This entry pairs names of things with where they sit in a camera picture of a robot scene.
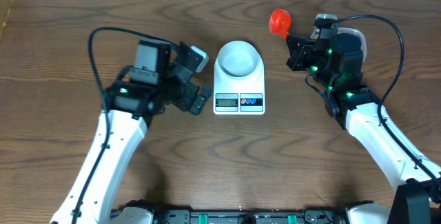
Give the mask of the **red measuring scoop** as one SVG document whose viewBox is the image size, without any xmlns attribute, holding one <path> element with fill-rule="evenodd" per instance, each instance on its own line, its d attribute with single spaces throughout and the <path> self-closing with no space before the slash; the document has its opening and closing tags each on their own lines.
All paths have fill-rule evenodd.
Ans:
<svg viewBox="0 0 441 224">
<path fill-rule="evenodd" d="M 286 39 L 290 25 L 291 15 L 288 11 L 277 8 L 272 12 L 269 20 L 269 31 L 272 34 L 280 35 L 283 39 Z"/>
</svg>

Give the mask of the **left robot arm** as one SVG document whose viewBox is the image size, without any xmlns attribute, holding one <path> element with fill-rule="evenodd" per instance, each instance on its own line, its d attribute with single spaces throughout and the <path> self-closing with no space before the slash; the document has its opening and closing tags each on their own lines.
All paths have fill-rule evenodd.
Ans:
<svg viewBox="0 0 441 224">
<path fill-rule="evenodd" d="M 167 104 L 197 115 L 212 91 L 190 79 L 209 60 L 196 46 L 140 40 L 135 62 L 124 67 L 104 92 L 103 109 L 91 148 L 52 223 L 147 223 L 151 210 L 138 204 L 112 209 L 133 153 L 152 119 Z"/>
</svg>

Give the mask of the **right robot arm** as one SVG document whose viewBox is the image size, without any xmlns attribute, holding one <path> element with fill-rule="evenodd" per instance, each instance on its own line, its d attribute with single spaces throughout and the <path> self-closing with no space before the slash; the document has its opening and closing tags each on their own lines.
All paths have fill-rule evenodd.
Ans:
<svg viewBox="0 0 441 224">
<path fill-rule="evenodd" d="M 364 35 L 341 28 L 310 37 L 288 34 L 293 71 L 307 71 L 326 89 L 319 91 L 329 116 L 368 151 L 395 192 L 391 207 L 361 201 L 343 208 L 333 223 L 439 223 L 440 166 L 428 159 L 390 119 L 382 100 L 362 82 L 367 47 Z"/>
</svg>

